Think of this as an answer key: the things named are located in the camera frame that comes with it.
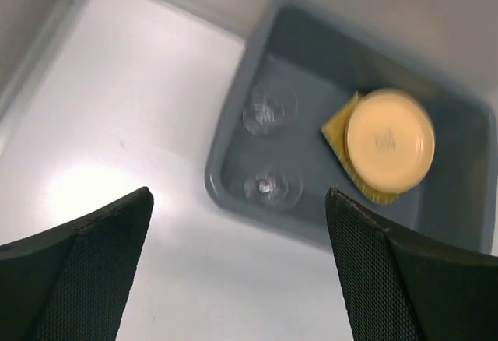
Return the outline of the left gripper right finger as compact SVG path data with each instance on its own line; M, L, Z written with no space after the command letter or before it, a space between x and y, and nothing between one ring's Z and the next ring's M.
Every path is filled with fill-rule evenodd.
M497 258L456 248L361 206L325 198L355 340L495 340Z

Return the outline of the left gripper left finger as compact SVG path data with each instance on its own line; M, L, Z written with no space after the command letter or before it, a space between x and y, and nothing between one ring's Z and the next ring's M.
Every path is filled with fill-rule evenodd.
M2 245L1 338L116 339L153 205L153 194L142 187Z

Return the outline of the yellow bear plate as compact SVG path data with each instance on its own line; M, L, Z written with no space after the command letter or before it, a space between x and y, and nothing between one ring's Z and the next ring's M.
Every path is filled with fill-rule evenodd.
M426 176L435 132L426 109L395 88L368 93L354 107L345 130L349 159L372 188L403 193Z

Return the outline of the clear glass cup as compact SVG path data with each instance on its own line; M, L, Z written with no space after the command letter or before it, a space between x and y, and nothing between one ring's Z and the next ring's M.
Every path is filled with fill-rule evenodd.
M298 203L303 182L295 167L268 164L244 179L243 190L247 201L279 213Z
M289 126L298 110L298 99L291 86L261 80L251 87L242 111L242 122L254 136L273 135Z

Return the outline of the woven bamboo tray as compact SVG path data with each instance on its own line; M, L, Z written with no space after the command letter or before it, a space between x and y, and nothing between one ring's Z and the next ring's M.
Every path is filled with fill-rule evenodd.
M368 185L357 174L351 160L349 159L346 143L347 126L353 111L363 100L363 98L364 95L356 91L352 95L352 98L321 126L321 134L326 139L335 156L338 158L339 163L342 165L342 168L347 173L349 179L363 194L363 196L373 204L386 206L398 200L400 195L381 192Z

